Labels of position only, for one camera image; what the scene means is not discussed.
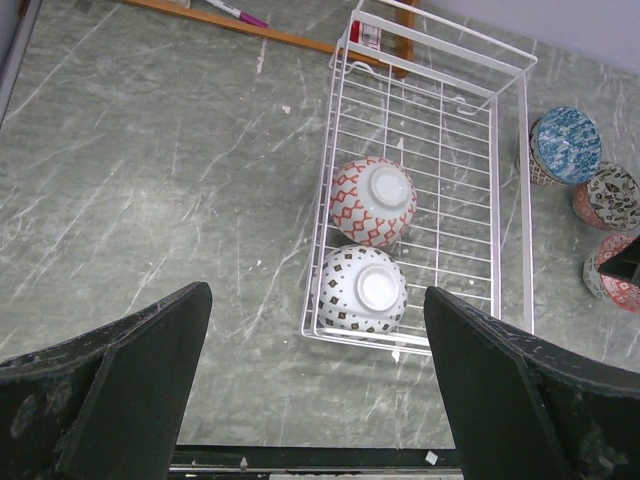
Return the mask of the red diamond pattern bowl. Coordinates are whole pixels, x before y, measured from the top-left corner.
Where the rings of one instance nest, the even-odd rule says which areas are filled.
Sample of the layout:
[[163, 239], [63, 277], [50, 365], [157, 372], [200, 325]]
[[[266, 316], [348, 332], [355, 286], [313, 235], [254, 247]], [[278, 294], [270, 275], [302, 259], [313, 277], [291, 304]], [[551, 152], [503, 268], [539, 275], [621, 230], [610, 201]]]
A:
[[350, 240], [368, 247], [387, 247], [408, 231], [417, 200], [415, 184], [401, 165], [366, 156], [333, 174], [329, 215]]

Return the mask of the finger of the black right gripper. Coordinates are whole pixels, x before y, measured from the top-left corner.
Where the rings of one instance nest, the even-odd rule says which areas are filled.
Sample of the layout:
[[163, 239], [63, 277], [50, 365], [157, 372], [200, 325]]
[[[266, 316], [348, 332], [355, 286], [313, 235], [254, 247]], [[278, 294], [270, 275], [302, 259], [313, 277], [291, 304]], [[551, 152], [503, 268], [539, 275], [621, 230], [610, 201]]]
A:
[[598, 267], [598, 272], [619, 281], [640, 285], [639, 250], [639, 241], [633, 240], [620, 253], [604, 261]]

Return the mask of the white bowl with dot pattern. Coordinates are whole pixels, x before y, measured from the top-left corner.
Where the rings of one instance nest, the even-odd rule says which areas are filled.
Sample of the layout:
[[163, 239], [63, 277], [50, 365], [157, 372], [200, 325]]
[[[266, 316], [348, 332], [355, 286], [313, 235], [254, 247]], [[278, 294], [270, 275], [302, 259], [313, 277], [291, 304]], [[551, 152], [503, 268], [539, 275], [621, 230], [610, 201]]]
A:
[[312, 274], [312, 306], [327, 328], [388, 334], [408, 304], [406, 276], [384, 251], [363, 245], [339, 247]]

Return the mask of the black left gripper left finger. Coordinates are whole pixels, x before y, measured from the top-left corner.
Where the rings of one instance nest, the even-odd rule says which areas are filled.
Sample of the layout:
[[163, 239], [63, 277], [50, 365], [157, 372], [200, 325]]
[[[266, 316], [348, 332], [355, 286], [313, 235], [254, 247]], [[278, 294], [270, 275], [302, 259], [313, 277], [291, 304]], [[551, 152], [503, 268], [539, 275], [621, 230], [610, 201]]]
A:
[[1, 364], [4, 479], [164, 479], [212, 309], [193, 282]]

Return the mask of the blue triangle pattern bowl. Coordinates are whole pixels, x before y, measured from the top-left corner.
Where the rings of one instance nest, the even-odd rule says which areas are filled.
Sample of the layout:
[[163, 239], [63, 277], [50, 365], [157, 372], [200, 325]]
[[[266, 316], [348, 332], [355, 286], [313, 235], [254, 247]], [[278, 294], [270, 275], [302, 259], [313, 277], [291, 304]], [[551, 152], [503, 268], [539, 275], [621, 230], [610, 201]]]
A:
[[587, 255], [582, 269], [582, 280], [592, 295], [611, 305], [631, 313], [639, 313], [639, 287], [614, 277], [603, 275], [598, 267], [623, 251], [632, 243], [633, 238], [625, 234], [613, 234], [606, 237], [599, 246]]

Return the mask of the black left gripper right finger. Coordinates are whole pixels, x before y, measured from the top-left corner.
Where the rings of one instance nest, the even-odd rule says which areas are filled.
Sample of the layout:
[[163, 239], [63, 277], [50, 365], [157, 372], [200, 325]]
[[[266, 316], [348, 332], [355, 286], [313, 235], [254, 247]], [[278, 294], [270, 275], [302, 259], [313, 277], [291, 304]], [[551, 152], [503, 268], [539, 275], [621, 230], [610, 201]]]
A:
[[639, 375], [429, 287], [424, 319], [467, 479], [636, 479]]

